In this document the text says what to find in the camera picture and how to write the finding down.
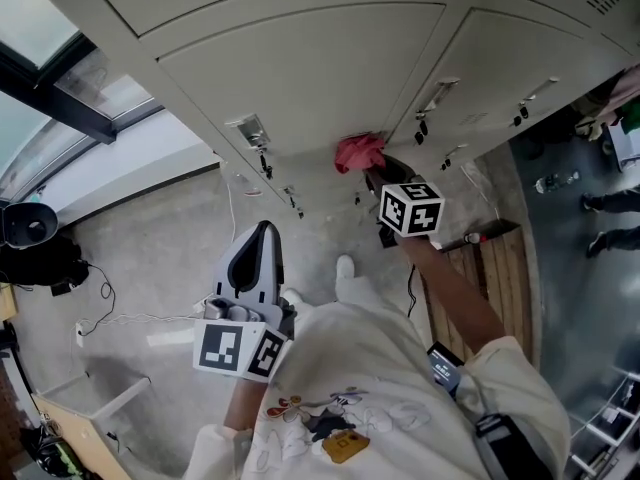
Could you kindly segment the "person's white trousers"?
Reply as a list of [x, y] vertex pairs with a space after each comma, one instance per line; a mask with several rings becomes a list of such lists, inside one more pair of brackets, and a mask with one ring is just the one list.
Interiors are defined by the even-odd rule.
[[335, 292], [336, 300], [333, 302], [313, 306], [303, 300], [303, 303], [294, 306], [303, 315], [329, 312], [373, 315], [382, 314], [389, 308], [388, 302], [366, 276], [336, 281]]

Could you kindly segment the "person's right forearm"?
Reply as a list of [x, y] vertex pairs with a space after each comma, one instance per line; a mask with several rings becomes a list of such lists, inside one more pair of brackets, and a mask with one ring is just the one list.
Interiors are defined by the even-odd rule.
[[431, 242], [398, 237], [397, 242], [433, 292], [448, 318], [472, 352], [506, 336], [504, 326], [489, 302]]

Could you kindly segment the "black green bag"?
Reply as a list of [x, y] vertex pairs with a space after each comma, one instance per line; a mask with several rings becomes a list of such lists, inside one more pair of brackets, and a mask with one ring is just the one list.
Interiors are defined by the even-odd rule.
[[50, 476], [58, 479], [86, 480], [86, 468], [69, 444], [45, 427], [21, 428], [20, 442], [28, 455]]

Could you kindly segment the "black armband phone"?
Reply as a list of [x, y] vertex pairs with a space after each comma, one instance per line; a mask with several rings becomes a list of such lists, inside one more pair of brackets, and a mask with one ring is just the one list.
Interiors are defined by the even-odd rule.
[[452, 397], [456, 397], [461, 381], [461, 367], [464, 362], [439, 341], [435, 341], [428, 349], [428, 358], [434, 380]]

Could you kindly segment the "pink cloth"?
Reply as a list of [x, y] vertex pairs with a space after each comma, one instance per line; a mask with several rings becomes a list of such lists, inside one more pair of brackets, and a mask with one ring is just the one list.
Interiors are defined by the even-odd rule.
[[334, 167], [340, 174], [351, 170], [364, 171], [372, 167], [384, 167], [385, 142], [371, 134], [345, 138], [336, 148]]

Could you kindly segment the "wooden slat pallet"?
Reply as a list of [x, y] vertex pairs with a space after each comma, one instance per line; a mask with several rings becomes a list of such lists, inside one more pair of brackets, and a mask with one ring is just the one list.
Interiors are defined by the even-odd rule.
[[515, 337], [533, 365], [539, 363], [535, 351], [535, 332], [530, 276], [522, 227], [499, 219], [472, 229], [487, 236], [478, 245], [467, 244], [463, 237], [442, 246], [452, 266], [489, 302], [504, 325]]

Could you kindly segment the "grey metal locker unit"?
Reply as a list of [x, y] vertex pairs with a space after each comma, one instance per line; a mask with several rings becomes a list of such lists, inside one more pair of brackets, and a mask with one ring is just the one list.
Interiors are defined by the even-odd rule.
[[[378, 131], [340, 138], [327, 149], [265, 156], [273, 179], [261, 173], [258, 150], [229, 139], [278, 196], [299, 213], [352, 203], [363, 182], [340, 174], [336, 148], [345, 138], [371, 134], [388, 155], [420, 174], [485, 153], [542, 120], [618, 71], [640, 60], [640, 0], [106, 0], [133, 31], [142, 50], [161, 58], [199, 41], [269, 19], [310, 10], [371, 3], [417, 2], [444, 10], [392, 111]], [[437, 81], [459, 84], [426, 115]], [[513, 126], [519, 102], [548, 77], [559, 82], [525, 106], [529, 118]], [[429, 135], [414, 140], [424, 119]]]

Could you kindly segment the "person's left forearm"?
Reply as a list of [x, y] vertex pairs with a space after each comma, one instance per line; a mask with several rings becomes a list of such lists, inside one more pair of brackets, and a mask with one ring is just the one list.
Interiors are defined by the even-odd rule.
[[224, 418], [224, 426], [235, 431], [253, 430], [267, 390], [266, 383], [239, 378]]

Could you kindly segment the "person's white printed shirt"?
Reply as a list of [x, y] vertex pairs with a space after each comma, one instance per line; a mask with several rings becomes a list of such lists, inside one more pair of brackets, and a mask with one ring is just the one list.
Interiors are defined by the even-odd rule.
[[255, 427], [203, 427], [184, 480], [490, 480], [474, 438], [491, 413], [542, 455], [539, 473], [511, 452], [515, 480], [561, 480], [568, 417], [514, 338], [485, 345], [450, 395], [402, 312], [332, 303], [302, 318]]

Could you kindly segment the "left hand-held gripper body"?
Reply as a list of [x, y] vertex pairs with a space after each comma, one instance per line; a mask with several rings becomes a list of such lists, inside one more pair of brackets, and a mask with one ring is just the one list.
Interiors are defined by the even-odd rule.
[[267, 382], [286, 343], [294, 339], [295, 318], [295, 307], [285, 299], [260, 312], [210, 296], [204, 300], [204, 316], [194, 323], [193, 367]]

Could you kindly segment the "grey metal locker door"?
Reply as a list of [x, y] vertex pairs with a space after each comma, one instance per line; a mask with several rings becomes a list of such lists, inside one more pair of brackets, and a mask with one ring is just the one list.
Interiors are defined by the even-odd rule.
[[205, 39], [160, 60], [224, 130], [256, 115], [274, 157], [327, 149], [378, 131], [423, 52], [443, 6], [338, 6], [290, 14]]

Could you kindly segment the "white floor tape strip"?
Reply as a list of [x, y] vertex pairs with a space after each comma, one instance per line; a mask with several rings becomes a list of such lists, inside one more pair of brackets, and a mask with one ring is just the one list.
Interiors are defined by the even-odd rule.
[[148, 335], [146, 341], [149, 347], [166, 347], [174, 345], [188, 345], [194, 342], [194, 330], [184, 329], [179, 331]]

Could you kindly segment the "cardboard box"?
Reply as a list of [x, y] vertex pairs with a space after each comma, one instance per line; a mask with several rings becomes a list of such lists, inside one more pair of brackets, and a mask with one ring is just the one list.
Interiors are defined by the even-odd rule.
[[0, 283], [0, 322], [10, 320], [18, 313], [13, 286]]

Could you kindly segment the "pile of hanging clothes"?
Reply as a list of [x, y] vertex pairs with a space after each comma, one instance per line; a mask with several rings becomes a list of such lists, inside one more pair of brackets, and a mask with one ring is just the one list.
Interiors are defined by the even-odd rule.
[[576, 99], [571, 108], [581, 117], [576, 135], [588, 141], [598, 139], [605, 126], [620, 124], [625, 134], [640, 129], [640, 63]]

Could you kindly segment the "dark window frame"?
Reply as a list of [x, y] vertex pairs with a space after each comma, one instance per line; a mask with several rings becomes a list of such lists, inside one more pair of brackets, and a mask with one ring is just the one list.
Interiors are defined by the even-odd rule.
[[42, 59], [0, 39], [0, 200], [29, 198], [163, 109], [80, 32]]

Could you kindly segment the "green plastic bottle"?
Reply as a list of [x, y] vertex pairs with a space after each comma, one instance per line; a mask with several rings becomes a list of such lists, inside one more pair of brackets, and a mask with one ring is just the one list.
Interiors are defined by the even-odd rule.
[[534, 188], [537, 193], [544, 194], [571, 185], [581, 178], [578, 170], [564, 173], [553, 173], [539, 178]]

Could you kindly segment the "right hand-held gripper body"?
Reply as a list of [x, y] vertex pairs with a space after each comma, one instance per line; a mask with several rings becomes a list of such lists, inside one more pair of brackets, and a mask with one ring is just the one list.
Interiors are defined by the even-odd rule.
[[371, 193], [379, 200], [377, 223], [384, 248], [396, 246], [396, 237], [429, 237], [438, 231], [446, 200], [434, 184], [371, 185]]

